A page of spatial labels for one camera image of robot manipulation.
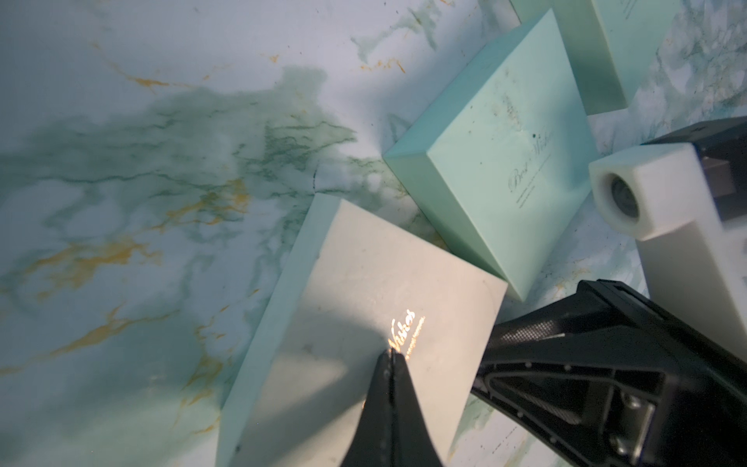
teal box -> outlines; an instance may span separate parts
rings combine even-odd
[[[626,108],[681,0],[511,0],[521,22],[552,8],[588,115]]]
[[[548,11],[485,46],[384,160],[452,252],[523,300],[597,157]]]

gold veining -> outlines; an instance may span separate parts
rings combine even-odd
[[[173,211],[167,211],[167,219],[154,227],[163,233],[168,226],[183,226],[189,223],[201,223],[208,226],[223,222],[229,212],[246,214],[251,196],[241,179],[229,180],[215,191],[209,191],[198,202],[186,205]],[[212,219],[203,220],[200,215],[206,213]]]
[[[192,431],[190,432],[190,435],[202,435],[204,433],[210,433],[212,430],[215,430],[216,428],[218,428],[219,423],[220,423],[220,415],[218,416],[218,418],[215,419],[215,421],[209,427],[203,428],[201,430]]]
[[[202,334],[202,331],[208,329],[214,323],[215,316],[210,318],[210,322],[208,324],[201,324],[194,329],[194,336],[199,343],[202,355],[200,356],[199,361],[197,362],[197,366],[194,368],[190,379],[184,386],[182,386],[182,391],[187,390],[187,388],[190,388],[191,386],[197,386],[198,384],[201,387],[195,395],[182,398],[182,402],[179,404],[179,411],[176,414],[176,420],[174,420],[174,427],[182,418],[182,412],[185,408],[194,405],[202,399],[209,398],[215,393],[212,388],[213,382],[216,378],[218,378],[220,372],[223,371],[223,362],[208,353],[208,348],[205,345],[207,336]]]
[[[142,263],[161,264],[161,251],[148,251],[148,244],[141,244],[129,235],[103,245],[70,244],[67,248],[48,258],[35,261],[24,271],[26,276],[42,268],[51,269],[47,279],[52,288],[37,294],[38,300],[45,300],[62,288],[80,288],[88,282],[96,270],[104,265],[127,265],[134,253],[143,257]]]
[[[387,61],[379,60],[372,67],[368,65],[361,65],[361,69],[364,71],[374,71],[375,69],[391,69],[394,65],[397,65],[402,73],[406,73],[402,67],[402,63],[396,58],[390,58]]]
[[[163,321],[167,318],[170,318],[177,312],[179,312],[178,310],[175,310],[173,312],[167,313],[162,316],[145,317],[145,318],[138,318],[134,320],[129,319],[129,318],[117,318],[117,313],[123,306],[124,306],[124,303],[112,309],[109,313],[106,314],[106,324],[103,324],[95,328],[94,330],[89,331],[83,337],[77,338],[76,340],[70,342],[69,344],[65,344],[64,346],[59,347],[44,355],[34,356],[21,366],[10,366],[10,367],[0,368],[0,377],[5,376],[7,374],[18,373],[33,363],[45,362],[48,360],[55,359],[59,356],[62,356],[65,353],[73,352],[74,350],[82,349],[84,347],[90,347],[92,345],[101,344],[106,339],[113,337],[117,334],[120,334],[122,331],[132,326],[133,324],[153,323],[156,321]]]
[[[155,91],[153,90],[154,86],[159,87],[166,87],[166,86],[174,86],[174,87],[193,87],[189,84],[185,83],[175,83],[175,82],[165,82],[165,81],[159,81],[158,79],[151,79],[151,78],[138,78],[137,76],[130,75],[126,72],[124,72],[119,65],[114,63],[113,61],[109,60],[106,55],[104,55],[104,51],[102,50],[101,46],[98,43],[92,42],[90,43],[93,48],[99,51],[101,56],[104,58],[104,61],[106,62],[111,69],[113,69],[117,74],[124,76],[127,81],[133,81],[134,83],[139,84],[142,87],[147,87],[148,90],[155,94]]]

green marble veins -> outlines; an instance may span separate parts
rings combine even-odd
[[[79,245],[70,247],[71,258],[64,259],[68,261],[62,270],[65,288],[75,292],[76,281],[85,281],[96,271],[95,265],[80,261],[75,254],[106,251],[123,236],[178,230],[179,236],[198,246],[198,253],[188,253],[191,257],[185,266],[176,271],[173,286],[155,297],[127,297],[131,303],[139,303],[137,307],[128,305],[128,316],[139,319],[169,313],[168,319],[147,326],[133,324],[117,336],[116,346],[97,347],[97,361],[121,361],[118,368],[91,368],[85,381],[66,386],[71,392],[62,391],[43,406],[30,406],[22,423],[0,423],[0,463],[34,452],[48,436],[56,436],[53,427],[60,424],[76,423],[76,433],[91,430],[93,425],[84,421],[102,407],[111,414],[113,433],[130,433],[129,425],[117,424],[144,427],[144,431],[138,429],[137,452],[122,452],[126,442],[114,437],[101,439],[98,451],[91,456],[100,456],[102,463],[121,459],[132,465],[157,465],[215,425],[215,410],[241,364],[250,333],[264,313],[282,259],[294,243],[314,193],[337,194],[369,211],[396,205],[407,197],[379,155],[361,159],[340,152],[338,146],[355,141],[356,134],[317,104],[324,79],[325,74],[318,70],[287,68],[282,80],[269,90],[227,95],[208,89],[188,90],[139,114],[114,117],[101,125],[84,119],[52,123],[33,133],[24,149],[0,154],[0,205],[11,197],[24,196],[24,188],[40,183],[79,189],[76,199],[43,220],[54,244]],[[272,215],[277,221],[270,226],[243,222],[251,203],[259,200],[273,202],[276,213]],[[104,206],[104,202],[113,202],[120,210],[118,225],[103,235],[70,233],[81,232],[71,229],[78,214],[92,206]],[[416,235],[433,235],[422,214],[411,217],[402,227]],[[234,335],[226,339],[238,344],[231,353],[215,353],[211,346],[217,338],[205,328],[224,303],[216,303],[216,309],[195,309],[193,301],[205,293],[220,296],[220,286],[213,291],[210,287],[215,285],[203,285],[202,278],[219,255],[231,254],[229,249],[236,245],[230,241],[247,234],[247,229],[254,229],[249,235],[258,238],[256,260],[234,272],[245,290],[233,297],[234,301],[239,299],[234,305],[219,311],[222,317],[228,316],[221,319],[235,324]],[[38,270],[44,262],[48,265],[50,258],[61,253],[48,247],[31,248],[4,265],[1,298],[11,304],[11,311],[3,317],[0,339],[10,338],[5,333],[13,333],[15,324],[22,320],[43,320],[38,297],[30,296],[24,285],[30,271]],[[97,261],[126,264],[126,252],[97,255]],[[164,264],[172,260],[179,263],[179,259],[163,258]],[[49,300],[54,299],[54,292]],[[86,297],[79,294],[76,302],[84,305]],[[107,311],[83,306],[80,312],[98,316]],[[89,331],[74,329],[72,340]],[[24,338],[29,342],[43,339],[33,331]],[[153,355],[168,368],[168,380],[149,382],[150,375],[161,371],[143,367]],[[60,362],[56,353],[43,361],[52,357]],[[18,360],[22,367],[0,371],[0,392],[27,377],[36,377],[49,387],[62,377],[54,371],[39,373],[37,362],[42,359],[37,357]],[[146,395],[154,388],[158,388],[158,398]],[[192,405],[197,400],[209,403]],[[123,401],[130,409],[116,408]],[[170,415],[175,407],[180,407],[176,420]]]
[[[702,120],[747,112],[743,0],[684,1],[628,111],[590,120],[603,156]]]
[[[490,31],[499,29],[498,15],[495,14],[495,5],[498,0],[477,0],[480,6],[480,12],[483,14],[483,23],[488,26]]]
[[[408,8],[401,13],[400,19],[389,26],[388,29],[372,37],[351,37],[356,46],[358,46],[358,57],[365,64],[368,63],[368,55],[387,37],[394,34],[399,29],[409,29],[415,34],[424,34],[428,39],[428,45],[431,49],[436,50],[436,40],[433,39],[433,33],[436,31],[436,19],[441,16],[441,11],[436,7],[433,0],[424,1],[417,10]]]

marble tabletop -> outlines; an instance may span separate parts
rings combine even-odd
[[[0,4],[0,465],[211,466],[220,406],[316,192],[443,246],[381,154],[508,0]],[[747,114],[743,0],[685,0],[602,154]],[[588,199],[525,303],[645,291]],[[470,399],[451,466],[559,458]]]

